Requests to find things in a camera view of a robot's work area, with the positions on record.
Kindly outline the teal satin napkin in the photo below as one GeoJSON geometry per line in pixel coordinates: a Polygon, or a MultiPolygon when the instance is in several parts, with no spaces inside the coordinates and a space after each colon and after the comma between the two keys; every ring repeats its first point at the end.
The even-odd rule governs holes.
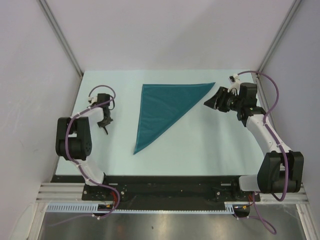
{"type": "Polygon", "coordinates": [[[139,153],[192,109],[215,83],[143,84],[134,154],[139,153]]]}

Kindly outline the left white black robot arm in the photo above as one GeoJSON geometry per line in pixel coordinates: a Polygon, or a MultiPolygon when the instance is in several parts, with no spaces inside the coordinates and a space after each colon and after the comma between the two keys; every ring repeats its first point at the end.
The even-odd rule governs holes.
{"type": "Polygon", "coordinates": [[[99,93],[88,102],[89,107],[76,116],[57,120],[55,152],[79,170],[86,185],[94,186],[93,194],[98,199],[105,200],[111,188],[104,184],[105,173],[90,157],[93,150],[91,128],[97,126],[108,133],[106,126],[113,121],[110,104],[115,101],[110,94],[99,93]]]}

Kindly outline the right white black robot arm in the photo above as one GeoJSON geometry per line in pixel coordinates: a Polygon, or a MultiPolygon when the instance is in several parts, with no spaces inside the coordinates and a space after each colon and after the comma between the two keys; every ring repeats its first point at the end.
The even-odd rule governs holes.
{"type": "Polygon", "coordinates": [[[235,111],[257,141],[264,159],[255,175],[242,175],[230,188],[231,196],[242,201],[249,192],[263,194],[297,193],[301,189],[304,156],[288,147],[270,125],[266,111],[257,105],[258,88],[241,83],[239,88],[219,87],[204,105],[223,113],[235,111]]]}

